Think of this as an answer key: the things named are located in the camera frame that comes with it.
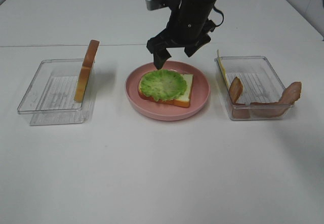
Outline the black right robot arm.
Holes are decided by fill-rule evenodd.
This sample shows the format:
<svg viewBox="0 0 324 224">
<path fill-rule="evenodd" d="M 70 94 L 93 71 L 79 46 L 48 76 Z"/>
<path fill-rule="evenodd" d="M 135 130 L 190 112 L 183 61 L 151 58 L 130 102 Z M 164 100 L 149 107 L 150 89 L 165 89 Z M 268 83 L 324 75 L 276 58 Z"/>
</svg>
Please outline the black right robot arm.
<svg viewBox="0 0 324 224">
<path fill-rule="evenodd" d="M 191 57 L 211 41 L 209 32 L 217 25 L 208 16 L 216 0 L 145 0 L 149 11 L 168 7 L 171 10 L 166 28 L 147 42 L 156 69 L 162 69 L 171 57 L 168 48 L 184 48 Z"/>
</svg>

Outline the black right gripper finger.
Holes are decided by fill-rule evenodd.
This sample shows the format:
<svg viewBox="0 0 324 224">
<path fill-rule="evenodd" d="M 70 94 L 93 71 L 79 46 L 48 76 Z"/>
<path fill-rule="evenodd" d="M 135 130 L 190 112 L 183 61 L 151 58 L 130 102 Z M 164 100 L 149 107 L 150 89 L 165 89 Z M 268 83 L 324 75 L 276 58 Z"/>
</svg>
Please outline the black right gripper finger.
<svg viewBox="0 0 324 224">
<path fill-rule="evenodd" d="M 157 50 L 153 52 L 153 64 L 157 70 L 163 68 L 167 59 L 171 57 L 167 49 Z"/>
<path fill-rule="evenodd" d="M 201 47 L 203 47 L 205 44 L 209 43 L 211 41 L 211 38 L 209 35 L 203 35 L 201 38 L 198 39 L 197 42 L 186 46 L 184 49 L 185 54 L 187 57 L 191 57 L 194 55 Z"/>
</svg>

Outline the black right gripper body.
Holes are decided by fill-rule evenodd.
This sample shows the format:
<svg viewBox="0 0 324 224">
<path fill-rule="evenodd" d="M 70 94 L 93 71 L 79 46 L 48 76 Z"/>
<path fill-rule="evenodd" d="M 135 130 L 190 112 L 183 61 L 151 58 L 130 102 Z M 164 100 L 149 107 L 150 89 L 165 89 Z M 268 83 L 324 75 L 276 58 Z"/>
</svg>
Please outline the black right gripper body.
<svg viewBox="0 0 324 224">
<path fill-rule="evenodd" d="M 148 50 L 185 48 L 203 35 L 214 31 L 216 24 L 208 19 L 212 6 L 181 5 L 171 13 L 166 28 L 147 42 Z"/>
</svg>

